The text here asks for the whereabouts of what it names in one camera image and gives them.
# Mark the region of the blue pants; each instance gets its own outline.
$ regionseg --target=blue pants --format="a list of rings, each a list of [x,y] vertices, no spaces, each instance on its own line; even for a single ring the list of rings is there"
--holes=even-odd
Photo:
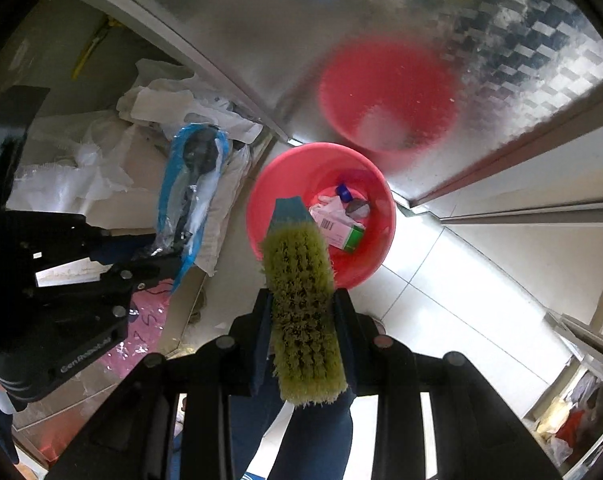
[[[264,433],[284,405],[272,371],[270,363],[255,397],[230,397],[230,434],[237,479],[246,472]],[[342,480],[353,440],[353,400],[355,395],[348,390],[332,404],[294,410],[268,479]],[[180,458],[181,434],[175,438],[171,480],[179,479]]]

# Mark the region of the pink plastic bag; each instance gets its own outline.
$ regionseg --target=pink plastic bag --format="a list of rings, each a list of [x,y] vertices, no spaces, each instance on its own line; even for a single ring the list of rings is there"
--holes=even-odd
[[[135,292],[129,312],[128,337],[101,357],[101,363],[122,379],[144,356],[157,349],[166,322],[173,280]]]

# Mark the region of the brush bristles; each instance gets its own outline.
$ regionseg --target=brush bristles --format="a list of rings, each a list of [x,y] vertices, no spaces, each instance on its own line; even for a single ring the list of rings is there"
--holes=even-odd
[[[262,243],[274,296],[272,342],[283,400],[333,402],[347,388],[331,315],[335,285],[328,248],[314,223],[283,224]]]

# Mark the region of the teal brush handle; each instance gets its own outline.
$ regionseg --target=teal brush handle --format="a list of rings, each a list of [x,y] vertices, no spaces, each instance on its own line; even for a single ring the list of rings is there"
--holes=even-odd
[[[302,202],[302,197],[293,196],[292,198],[277,198],[275,200],[275,209],[270,218],[268,232],[271,232],[277,224],[291,224],[300,222],[315,223]]]

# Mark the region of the reflective metal surface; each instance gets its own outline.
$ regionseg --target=reflective metal surface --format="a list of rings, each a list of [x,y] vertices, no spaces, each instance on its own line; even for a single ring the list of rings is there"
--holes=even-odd
[[[603,81],[603,40],[571,0],[136,0],[300,140],[341,139],[317,106],[334,47],[418,41],[456,73],[459,115],[436,150],[387,171],[407,198],[436,188]]]

